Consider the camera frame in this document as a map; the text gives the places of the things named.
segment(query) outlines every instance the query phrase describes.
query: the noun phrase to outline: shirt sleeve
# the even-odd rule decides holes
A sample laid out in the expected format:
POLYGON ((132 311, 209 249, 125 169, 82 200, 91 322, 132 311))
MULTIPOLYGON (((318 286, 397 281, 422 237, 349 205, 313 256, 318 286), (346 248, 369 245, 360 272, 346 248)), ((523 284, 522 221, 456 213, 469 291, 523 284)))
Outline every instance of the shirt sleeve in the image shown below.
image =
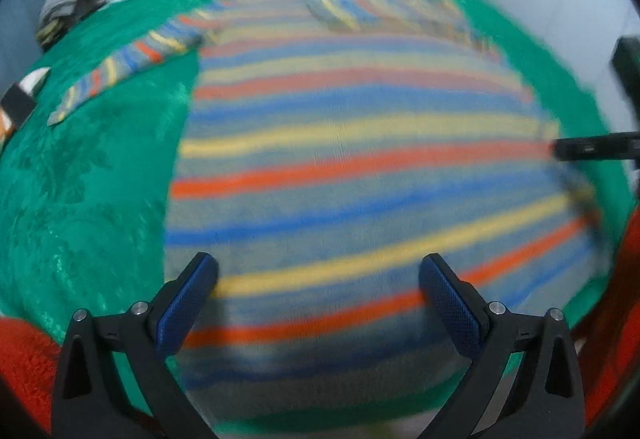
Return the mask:
POLYGON ((220 28, 216 10, 213 2, 210 6, 177 15, 160 28, 110 54, 66 91, 47 125, 62 122, 80 105, 130 76, 200 45, 206 32, 216 32, 220 28))

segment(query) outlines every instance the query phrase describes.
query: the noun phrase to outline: silver bolt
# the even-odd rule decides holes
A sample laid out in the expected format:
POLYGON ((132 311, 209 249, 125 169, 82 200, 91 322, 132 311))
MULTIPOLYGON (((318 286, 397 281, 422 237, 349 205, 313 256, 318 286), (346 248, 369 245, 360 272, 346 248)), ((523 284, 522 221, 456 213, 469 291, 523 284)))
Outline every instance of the silver bolt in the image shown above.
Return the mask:
POLYGON ((504 314, 507 308, 502 302, 491 302, 491 304, 489 304, 489 311, 493 314, 504 314))
POLYGON ((149 309, 149 304, 146 302, 136 302, 131 306, 131 312, 137 315, 146 313, 147 309, 149 309))
POLYGON ((74 320, 76 322, 81 322, 82 320, 84 320, 86 318, 86 309, 78 309, 75 313, 74 313, 74 320))
POLYGON ((559 310, 556 307, 549 310, 549 315, 551 316, 551 318, 553 318, 557 322, 562 321, 564 319, 564 314, 562 313, 561 310, 559 310))

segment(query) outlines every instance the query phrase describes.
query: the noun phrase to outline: blue wall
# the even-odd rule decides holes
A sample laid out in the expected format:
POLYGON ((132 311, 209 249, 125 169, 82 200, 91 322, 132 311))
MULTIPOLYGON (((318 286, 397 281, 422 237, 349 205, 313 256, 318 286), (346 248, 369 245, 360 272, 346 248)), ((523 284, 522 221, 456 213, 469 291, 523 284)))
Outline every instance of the blue wall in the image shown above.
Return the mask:
POLYGON ((35 34, 45 0, 0 0, 0 90, 22 78, 42 54, 35 34))

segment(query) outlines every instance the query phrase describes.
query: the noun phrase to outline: green blanket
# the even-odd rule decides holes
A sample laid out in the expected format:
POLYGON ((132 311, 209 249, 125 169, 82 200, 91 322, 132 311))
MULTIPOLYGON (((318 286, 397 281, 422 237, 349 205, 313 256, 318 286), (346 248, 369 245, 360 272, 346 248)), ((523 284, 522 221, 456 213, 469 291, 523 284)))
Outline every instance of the green blanket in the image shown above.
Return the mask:
MULTIPOLYGON (((0 310, 24 318, 62 341, 71 313, 124 311, 149 299, 162 283, 166 193, 196 77, 188 54, 117 85, 79 109, 72 120, 47 127, 65 90, 115 48, 206 0, 126 0, 77 26, 35 66, 51 66, 38 109, 0 159, 0 310)), ((524 74, 565 135, 607 132, 596 103, 544 48, 482 0, 457 0, 471 21, 501 46, 524 74)), ((620 238, 633 199, 618 162, 584 165, 596 187, 612 242, 620 238)), ((567 309, 575 323, 604 288, 595 279, 567 309)), ((433 408, 438 391, 349 415, 346 424, 433 408)), ((265 429, 315 427, 328 416, 300 413, 258 420, 265 429)))

